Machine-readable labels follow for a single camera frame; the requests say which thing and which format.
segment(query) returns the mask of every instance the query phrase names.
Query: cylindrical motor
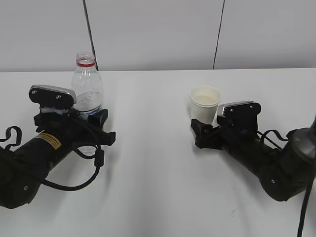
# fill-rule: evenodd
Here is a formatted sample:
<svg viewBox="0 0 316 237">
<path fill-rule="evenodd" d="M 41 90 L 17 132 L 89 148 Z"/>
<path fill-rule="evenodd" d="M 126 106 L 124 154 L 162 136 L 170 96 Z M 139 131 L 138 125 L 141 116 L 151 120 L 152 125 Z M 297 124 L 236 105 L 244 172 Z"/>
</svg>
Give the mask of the cylindrical motor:
<svg viewBox="0 0 316 237">
<path fill-rule="evenodd" d="M 71 152 L 72 144 L 80 141 L 84 132 L 80 125 L 69 122 L 67 126 L 55 131 L 43 131 L 14 153 L 2 149 L 0 156 L 14 159 L 33 175 L 45 179 L 49 171 Z M 36 195 L 40 183 L 14 167 L 7 159 L 0 159 L 0 162 L 2 163 L 0 205 L 17 208 L 30 203 Z"/>
</svg>

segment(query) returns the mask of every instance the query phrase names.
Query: black cable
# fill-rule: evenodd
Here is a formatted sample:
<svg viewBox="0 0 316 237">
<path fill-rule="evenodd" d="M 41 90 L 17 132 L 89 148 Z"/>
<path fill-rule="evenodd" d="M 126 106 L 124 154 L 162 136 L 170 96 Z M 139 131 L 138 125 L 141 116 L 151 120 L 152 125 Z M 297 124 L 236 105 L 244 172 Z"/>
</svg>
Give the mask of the black cable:
<svg viewBox="0 0 316 237">
<path fill-rule="evenodd" d="M 262 133 L 262 132 L 257 131 L 257 133 L 258 133 L 259 135 L 261 135 L 261 137 L 263 136 L 263 133 Z M 274 141 L 272 141 L 269 137 L 265 136 L 265 139 L 267 139 L 271 144 L 273 144 L 273 145 L 274 145 L 275 147 L 277 147 L 279 150 L 282 150 L 282 148 L 281 148 L 279 145 L 277 145 Z"/>
<path fill-rule="evenodd" d="M 73 187 L 55 184 L 55 183 L 50 182 L 46 179 L 39 179 L 38 177 L 32 175 L 31 173 L 28 173 L 28 175 L 30 175 L 32 178 L 34 178 L 35 180 L 37 180 L 41 184 L 44 184 L 44 185 L 49 186 L 49 187 L 54 188 L 54 189 L 58 189 L 58 190 L 62 190 L 62 191 L 77 191 L 77 190 L 83 189 L 83 188 L 87 187 L 89 184 L 91 184 L 95 180 L 95 178 L 98 176 L 99 171 L 100 171 L 100 167 L 96 167 L 94 174 L 91 176 L 90 179 L 88 179 L 83 184 L 80 184 L 78 186 L 73 186 Z"/>
<path fill-rule="evenodd" d="M 98 71 L 98 70 L 99 70 L 99 67 L 98 67 L 97 57 L 96 57 L 96 55 L 95 55 L 95 50 L 94 50 L 94 44 L 93 44 L 92 33 L 91 33 L 91 28 L 90 28 L 90 21 L 89 21 L 89 16 L 88 16 L 88 11 L 87 11 L 87 5 L 85 4 L 85 0 L 82 0 L 82 3 L 83 3 L 83 9 L 84 9 L 85 20 L 86 20 L 86 22 L 87 22 L 87 27 L 88 27 L 88 32 L 89 32 L 89 38 L 90 38 L 92 53 L 93 53 L 94 60 L 95 60 L 95 68 L 96 68 L 96 70 Z"/>
<path fill-rule="evenodd" d="M 215 55 L 214 55 L 214 61 L 213 61 L 213 69 L 215 68 L 215 61 L 216 61 L 217 48 L 218 48 L 218 42 L 219 42 L 219 35 L 220 35 L 220 33 L 221 33 L 221 28 L 222 28 L 222 20 L 223 20 L 223 14 L 224 14 L 224 6 L 225 6 L 225 0 L 223 0 L 223 8 L 222 8 L 221 20 L 220 20 L 220 22 L 219 22 L 218 35 L 217 35 L 217 42 L 216 42 L 216 49 L 215 49 Z"/>
<path fill-rule="evenodd" d="M 11 138 L 11 130 L 14 129 L 16 131 L 16 141 L 13 144 L 8 144 L 5 147 L 5 150 L 9 151 L 11 147 L 16 147 L 21 144 L 22 141 L 22 130 L 18 126 L 12 126 L 6 129 L 5 131 L 5 138 L 0 139 L 0 142 L 6 142 Z"/>
<path fill-rule="evenodd" d="M 308 200 L 310 199 L 311 192 L 312 192 L 315 174 L 316 174 L 316 154 L 314 157 L 313 169 L 312 169 L 311 175 L 309 177 L 307 187 L 306 187 L 306 192 L 305 192 L 304 199 L 303 199 L 301 215 L 300 215 L 300 222 L 299 222 L 298 231 L 297 231 L 297 237 L 302 237 L 307 204 L 308 204 Z"/>
<path fill-rule="evenodd" d="M 90 142 L 80 142 L 80 143 L 75 143 L 73 144 L 73 151 L 78 155 L 80 156 L 81 158 L 84 158 L 84 159 L 93 159 L 95 158 L 95 155 L 92 155 L 92 156 L 87 156 L 85 154 L 83 154 L 78 148 L 80 147 L 86 147 L 86 146 L 90 146 L 90 147 L 94 147 L 95 149 L 97 149 L 96 145 L 93 144 L 93 143 L 90 143 Z"/>
<path fill-rule="evenodd" d="M 263 147 L 263 145 L 264 145 L 264 140 L 265 140 L 265 139 L 267 139 L 269 142 L 271 142 L 271 140 L 268 139 L 268 137 L 267 137 L 267 135 L 268 135 L 270 132 L 273 132 L 279 140 L 281 140 L 281 141 L 283 141 L 283 142 L 287 142 L 287 141 L 288 141 L 288 139 L 283 138 L 277 130 L 272 129 L 272 130 L 265 131 L 265 132 L 262 134 L 262 136 L 261 136 L 261 138 L 260 138 L 260 142 L 259 142 L 259 144 L 260 144 L 261 147 Z M 275 145 L 279 150 L 282 150 L 282 148 L 281 148 L 280 146 L 278 146 L 276 143 L 272 143 L 272 144 Z"/>
</svg>

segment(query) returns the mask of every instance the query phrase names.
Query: yellow label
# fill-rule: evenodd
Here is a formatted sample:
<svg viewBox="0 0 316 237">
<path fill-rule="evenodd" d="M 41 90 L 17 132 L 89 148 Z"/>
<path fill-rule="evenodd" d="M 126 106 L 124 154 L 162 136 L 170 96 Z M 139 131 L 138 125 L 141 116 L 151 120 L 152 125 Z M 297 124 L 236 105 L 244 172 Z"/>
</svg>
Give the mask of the yellow label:
<svg viewBox="0 0 316 237">
<path fill-rule="evenodd" d="M 37 138 L 40 138 L 46 142 L 48 142 L 49 144 L 52 145 L 52 147 L 57 150 L 58 148 L 60 148 L 61 146 L 61 142 L 56 138 L 54 137 L 53 135 L 51 134 L 48 134 L 48 133 L 40 133 L 39 135 L 36 136 Z"/>
</svg>

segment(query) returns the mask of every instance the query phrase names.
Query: white table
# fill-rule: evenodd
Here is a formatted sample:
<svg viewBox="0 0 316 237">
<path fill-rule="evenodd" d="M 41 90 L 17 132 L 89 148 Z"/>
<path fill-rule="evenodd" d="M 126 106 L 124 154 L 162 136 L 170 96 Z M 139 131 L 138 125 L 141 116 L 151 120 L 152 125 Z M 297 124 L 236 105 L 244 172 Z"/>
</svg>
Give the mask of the white table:
<svg viewBox="0 0 316 237">
<path fill-rule="evenodd" d="M 35 136 L 32 84 L 70 87 L 72 72 L 0 73 L 0 137 L 12 125 Z M 3 237 L 289 237 L 296 236 L 303 194 L 271 199 L 258 179 L 221 151 L 199 150 L 190 130 L 190 90 L 218 88 L 222 102 L 254 100 L 259 129 L 308 127 L 316 114 L 316 70 L 101 72 L 106 131 L 117 141 L 107 166 L 78 192 L 41 186 L 33 202 L 0 208 Z M 14 110 L 10 104 L 16 104 Z M 69 155 L 48 179 L 82 183 L 93 162 Z M 316 236 L 312 193 L 304 236 Z"/>
</svg>

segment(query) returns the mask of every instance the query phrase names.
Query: white paper cup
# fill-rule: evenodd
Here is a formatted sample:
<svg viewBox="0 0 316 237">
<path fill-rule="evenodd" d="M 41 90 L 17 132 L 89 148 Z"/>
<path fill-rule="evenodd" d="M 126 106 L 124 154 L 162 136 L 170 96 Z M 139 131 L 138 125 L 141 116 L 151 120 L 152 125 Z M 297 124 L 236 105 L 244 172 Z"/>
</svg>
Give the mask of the white paper cup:
<svg viewBox="0 0 316 237">
<path fill-rule="evenodd" d="M 221 101 L 219 91 L 212 86 L 201 85 L 191 91 L 190 98 L 191 119 L 212 124 Z"/>
</svg>

